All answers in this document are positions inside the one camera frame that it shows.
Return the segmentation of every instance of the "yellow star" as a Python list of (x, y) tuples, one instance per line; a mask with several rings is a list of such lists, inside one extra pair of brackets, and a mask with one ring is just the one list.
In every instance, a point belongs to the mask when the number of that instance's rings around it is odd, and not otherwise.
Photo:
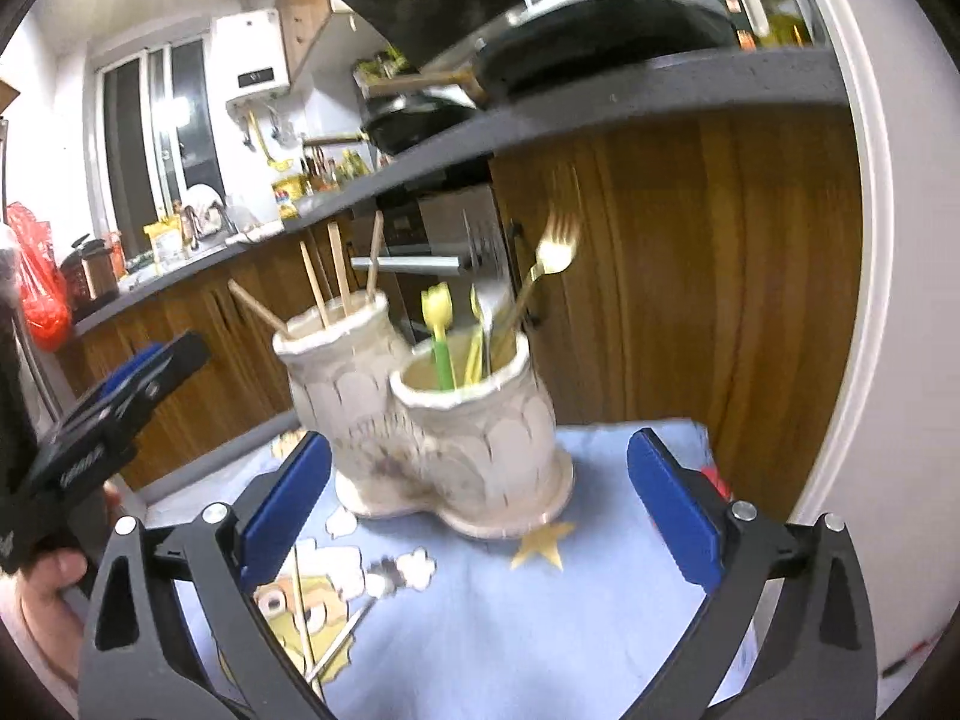
[(510, 563), (510, 570), (514, 570), (527, 562), (528, 557), (534, 554), (543, 555), (560, 571), (563, 571), (563, 561), (560, 560), (560, 549), (557, 542), (573, 533), (576, 524), (573, 522), (557, 522), (553, 525), (544, 525), (533, 533), (527, 533), (520, 541), (520, 549)]

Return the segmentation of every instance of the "sliding glass door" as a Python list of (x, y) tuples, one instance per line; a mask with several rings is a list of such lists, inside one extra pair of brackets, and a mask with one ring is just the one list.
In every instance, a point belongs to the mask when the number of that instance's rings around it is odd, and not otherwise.
[(144, 50), (97, 74), (101, 193), (128, 258), (150, 250), (144, 226), (189, 205), (192, 187), (224, 197), (204, 47), (199, 37)]

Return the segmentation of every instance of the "red plastic bag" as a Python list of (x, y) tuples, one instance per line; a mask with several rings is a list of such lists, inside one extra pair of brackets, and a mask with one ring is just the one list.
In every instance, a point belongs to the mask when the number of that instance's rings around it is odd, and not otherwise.
[(37, 221), (20, 203), (7, 208), (7, 220), (20, 242), (20, 303), (34, 341), (44, 351), (59, 349), (70, 337), (66, 281), (54, 259), (50, 225)]

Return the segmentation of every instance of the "blue tablecloth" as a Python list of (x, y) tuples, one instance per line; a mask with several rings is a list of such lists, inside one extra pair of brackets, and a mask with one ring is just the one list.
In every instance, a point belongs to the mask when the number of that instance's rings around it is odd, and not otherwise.
[[(712, 462), (706, 430), (686, 420), (650, 424), (690, 469)], [(541, 555), (512, 569), (517, 541), (469, 541), (427, 514), (361, 522), (333, 539), (325, 523), (339, 504), (328, 485), (301, 538), (356, 547), (363, 566), (424, 548), (437, 570), (423, 591), (377, 603), (356, 631), (349, 663), (323, 685), (340, 720), (613, 720), (673, 649), (704, 598), (673, 562), (626, 469), (638, 423), (558, 430), (576, 485), (558, 522), (563, 570)], [(248, 475), (268, 469), (252, 464)], [(234, 498), (248, 478), (238, 477)], [(192, 586), (181, 602), (222, 693), (224, 676)], [(356, 589), (349, 592), (355, 595)], [(349, 600), (349, 610), (365, 598)], [(741, 690), (757, 654), (752, 630), (715, 701)]]

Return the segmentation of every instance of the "white ceramic pot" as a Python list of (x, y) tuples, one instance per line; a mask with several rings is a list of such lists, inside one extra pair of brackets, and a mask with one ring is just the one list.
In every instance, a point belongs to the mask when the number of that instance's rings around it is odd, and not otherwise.
[[(469, 334), (448, 339), (454, 368)], [(429, 505), (474, 538), (516, 538), (558, 517), (573, 489), (573, 463), (555, 442), (553, 403), (517, 335), (515, 355), (477, 385), (437, 391), (430, 343), (390, 377), (398, 420), (419, 451), (408, 455), (433, 488)]]
[(352, 508), (388, 517), (418, 508), (427, 491), (402, 453), (385, 454), (371, 439), (394, 414), (388, 380), (409, 361), (410, 346), (390, 323), (383, 293), (373, 302), (364, 293), (350, 300), (346, 318), (342, 301), (330, 300), (326, 329), (316, 308), (291, 319), (293, 338), (274, 336), (274, 351), (287, 367), (296, 416), (330, 441), (337, 484), (352, 490)]

